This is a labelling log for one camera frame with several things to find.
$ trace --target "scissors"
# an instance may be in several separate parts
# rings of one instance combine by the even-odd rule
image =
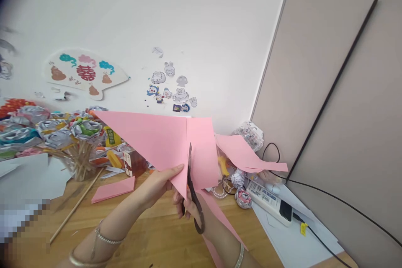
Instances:
[[[191,181],[191,142],[190,142],[190,150],[188,152],[188,171],[187,171],[187,185],[190,188],[190,193],[191,193],[191,199],[193,200],[193,202],[196,204],[198,212],[200,213],[200,218],[201,218],[201,228],[199,227],[199,225],[197,224],[196,219],[194,218],[194,225],[196,226],[196,230],[199,234],[203,234],[204,230],[205,230],[205,223],[204,223],[204,214],[202,212],[202,207],[200,204],[200,201],[197,198],[196,192],[194,190],[194,186],[193,186],[193,182]],[[184,207],[184,199],[183,202],[181,204],[181,211],[183,213],[183,216],[186,212],[186,209]]]

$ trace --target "hand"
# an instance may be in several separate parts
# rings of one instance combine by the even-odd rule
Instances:
[[[134,191],[139,195],[141,207],[145,210],[151,208],[152,205],[163,196],[166,191],[172,189],[172,183],[169,181],[173,176],[182,171],[184,164],[169,170],[159,172],[155,170],[140,187]]]

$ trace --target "bouquet of paper flowers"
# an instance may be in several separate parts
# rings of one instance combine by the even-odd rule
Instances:
[[[15,156],[47,152],[63,159],[77,181],[95,168],[90,159],[105,141],[103,124],[95,112],[99,106],[72,113],[53,112],[40,106],[22,106],[0,121],[0,161]]]

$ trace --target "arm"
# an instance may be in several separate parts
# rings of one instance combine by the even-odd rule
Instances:
[[[121,241],[144,210],[172,188],[168,179],[178,174],[183,165],[163,172],[155,171],[131,195],[124,199],[101,223],[100,234],[113,241]],[[108,261],[120,244],[109,244],[92,231],[73,251],[73,257],[82,263],[103,263]],[[64,259],[58,268],[75,268],[70,260]]]
[[[200,201],[202,212],[204,214],[205,231],[204,236],[207,238],[216,248],[223,264],[227,268],[235,267],[240,255],[240,242],[236,237],[224,226],[218,218],[211,212],[204,198],[200,194],[197,194],[197,198]],[[181,202],[182,197],[178,192],[175,192],[173,196],[173,203],[177,206],[177,214],[179,218],[182,217]],[[188,193],[187,200],[184,201],[184,206],[187,209],[186,219],[188,220],[191,215],[196,219],[198,225],[201,225],[200,215],[198,213],[197,206],[191,201],[191,194]],[[255,258],[245,249],[243,261],[240,267],[261,268],[260,264]]]

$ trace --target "folded pink paper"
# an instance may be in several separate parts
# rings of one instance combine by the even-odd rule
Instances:
[[[117,197],[134,190],[135,177],[130,177],[119,182],[98,187],[91,203],[100,202],[106,199]]]
[[[192,145],[191,179],[197,189],[218,185],[219,170],[211,119],[186,119],[141,113],[99,111],[98,117],[157,170],[184,164],[170,181],[187,198],[188,146]]]
[[[197,191],[197,193],[199,193],[204,198],[204,200],[207,203],[209,209],[212,211],[212,213],[215,215],[215,217],[218,218],[218,220],[223,225],[225,225],[227,229],[230,230],[230,232],[236,237],[236,239],[240,243],[243,244],[244,248],[246,250],[248,250],[247,247],[244,245],[242,239],[240,239],[239,235],[236,233],[235,229],[233,228],[233,226],[230,224],[230,222],[226,218],[225,214],[220,209],[219,205],[215,202],[214,197],[211,196],[209,193],[207,193],[204,190]],[[204,238],[204,241],[205,241],[205,244],[206,244],[206,246],[207,246],[207,248],[209,250],[209,253],[212,256],[212,259],[214,260],[215,266],[217,268],[224,268],[223,262],[222,262],[221,258],[219,257],[215,246],[209,240],[207,240],[204,236],[202,236],[202,237]]]
[[[262,170],[287,172],[286,163],[267,162],[258,158],[252,148],[240,135],[216,135],[216,144],[239,169],[248,173],[259,173]]]

